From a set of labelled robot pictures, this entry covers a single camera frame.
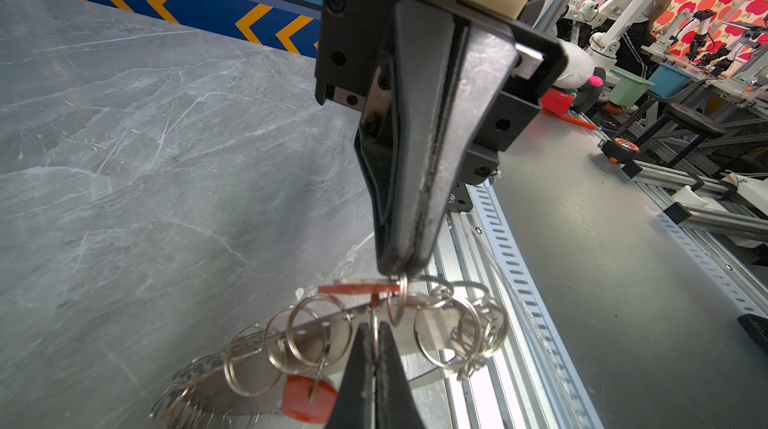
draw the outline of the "gray marble surface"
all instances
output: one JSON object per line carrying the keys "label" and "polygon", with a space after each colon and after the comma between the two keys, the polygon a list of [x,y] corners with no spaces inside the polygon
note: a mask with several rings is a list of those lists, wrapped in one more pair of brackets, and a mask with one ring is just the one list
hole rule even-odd
{"label": "gray marble surface", "polygon": [[[376,273],[359,114],[317,105],[312,59],[80,0],[0,13],[4,427],[160,427],[178,367]],[[449,426],[442,387],[416,399]]]}

